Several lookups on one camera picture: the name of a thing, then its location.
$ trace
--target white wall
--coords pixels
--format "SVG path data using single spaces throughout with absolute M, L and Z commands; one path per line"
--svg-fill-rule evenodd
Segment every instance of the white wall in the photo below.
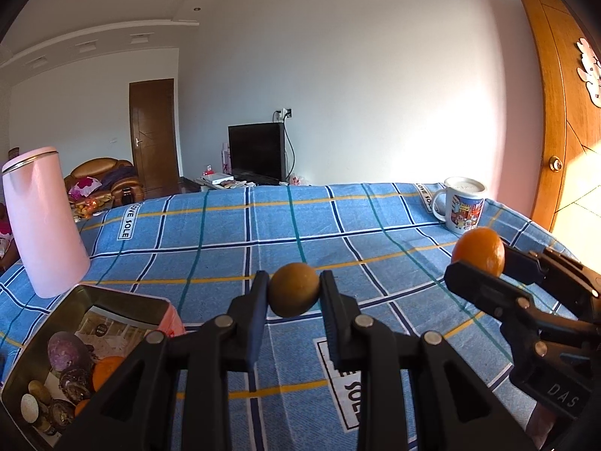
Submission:
M 129 84 L 168 78 L 177 83 L 178 53 L 149 49 L 98 56 L 15 85 L 10 98 L 11 147 L 19 147 L 21 153 L 56 147 L 65 176 L 95 157 L 133 161 Z M 175 110 L 177 133 L 177 88 Z
M 0 163 L 8 160 L 8 120 L 10 107 L 10 87 L 0 80 Z M 0 200 L 4 202 L 4 190 L 0 177 Z
M 220 164 L 228 125 L 285 106 L 294 169 L 314 184 L 470 176 L 530 214 L 542 94 L 519 0 L 220 0 L 203 14 L 180 49 L 185 176 Z

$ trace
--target pink thermos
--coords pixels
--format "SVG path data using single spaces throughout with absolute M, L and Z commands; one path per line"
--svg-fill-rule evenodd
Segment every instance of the pink thermos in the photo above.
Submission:
M 62 179 L 58 152 L 42 147 L 2 167 L 4 198 L 29 281 L 41 298 L 63 294 L 89 269 Z

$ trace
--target door knob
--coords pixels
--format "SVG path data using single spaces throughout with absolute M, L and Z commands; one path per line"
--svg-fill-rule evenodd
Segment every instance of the door knob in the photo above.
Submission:
M 563 169 L 563 163 L 561 162 L 561 159 L 559 159 L 557 156 L 551 156 L 549 159 L 549 168 L 551 168 L 551 171 L 555 173 L 561 171 Z

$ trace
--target white mug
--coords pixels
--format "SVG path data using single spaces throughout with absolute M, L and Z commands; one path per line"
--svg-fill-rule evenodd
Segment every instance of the white mug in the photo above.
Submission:
M 436 199 L 446 195 L 444 215 L 436 211 Z M 432 197 L 432 213 L 451 232 L 461 236 L 478 226 L 486 198 L 486 187 L 476 180 L 455 176 L 445 180 L 445 187 Z

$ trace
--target mug handle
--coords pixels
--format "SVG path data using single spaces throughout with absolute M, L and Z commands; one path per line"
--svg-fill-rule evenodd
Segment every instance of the mug handle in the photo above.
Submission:
M 438 190 L 432 197 L 432 213 L 434 214 L 434 217 L 436 217 L 441 222 L 446 222 L 446 219 L 445 219 L 444 215 L 441 215 L 436 211 L 436 199 L 439 196 L 444 195 L 446 192 L 447 192 L 447 189 L 443 188 L 442 190 Z

